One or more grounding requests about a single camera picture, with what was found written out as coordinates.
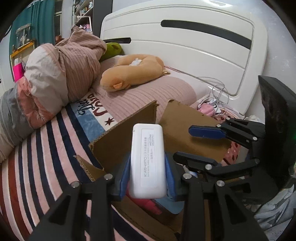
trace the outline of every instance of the striped bedsheet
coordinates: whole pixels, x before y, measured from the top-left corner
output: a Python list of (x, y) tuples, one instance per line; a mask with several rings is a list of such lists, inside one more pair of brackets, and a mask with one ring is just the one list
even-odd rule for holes
[[(116, 123), (100, 101), (88, 93), (34, 131), (2, 163), (0, 211), (19, 240), (28, 238), (69, 183), (90, 182), (74, 155), (100, 168), (88, 144)], [(113, 220), (117, 241), (151, 240), (114, 209)]]

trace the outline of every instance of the headboard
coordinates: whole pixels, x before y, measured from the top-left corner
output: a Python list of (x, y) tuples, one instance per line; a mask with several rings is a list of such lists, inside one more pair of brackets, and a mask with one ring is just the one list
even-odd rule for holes
[(223, 82), (222, 101), (228, 93), (229, 105), (241, 114), (267, 52), (267, 30), (258, 18), (211, 0), (154, 0), (121, 9), (105, 17), (101, 38), (120, 43), (125, 54), (156, 55), (211, 89)]

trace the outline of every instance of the curtain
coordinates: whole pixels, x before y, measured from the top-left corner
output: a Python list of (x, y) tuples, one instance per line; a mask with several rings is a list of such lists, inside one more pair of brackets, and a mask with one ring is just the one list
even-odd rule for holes
[(25, 8), (14, 20), (9, 40), (9, 54), (12, 53), (12, 45), (16, 46), (15, 31), (31, 23), (31, 39), (36, 39), (35, 46), (44, 43), (55, 44), (54, 36), (54, 2), (55, 0), (39, 0)]

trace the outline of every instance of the black headboard inset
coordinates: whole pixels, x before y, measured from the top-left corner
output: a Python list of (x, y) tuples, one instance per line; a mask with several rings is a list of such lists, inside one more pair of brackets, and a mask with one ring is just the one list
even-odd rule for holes
[(237, 43), (247, 49), (251, 49), (252, 41), (244, 36), (241, 36), (237, 33), (231, 32), (229, 30), (218, 28), (212, 25), (204, 24), (204, 23), (197, 23), (197, 22), (189, 22), (189, 21), (182, 21), (182, 20), (162, 20), (161, 21), (162, 27), (167, 28), (182, 28), (182, 29), (189, 29), (194, 31), (199, 31), (207, 34), (212, 34), (234, 43)]
[(105, 39), (105, 43), (119, 43), (119, 44), (129, 44), (131, 38), (116, 38), (116, 39)]

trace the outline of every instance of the comforter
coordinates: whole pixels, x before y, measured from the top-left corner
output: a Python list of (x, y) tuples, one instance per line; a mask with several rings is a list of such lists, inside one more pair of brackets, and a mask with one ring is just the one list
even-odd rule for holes
[(24, 77), (0, 99), (0, 163), (62, 107), (87, 93), (106, 49), (100, 38), (74, 26), (69, 39), (30, 54)]

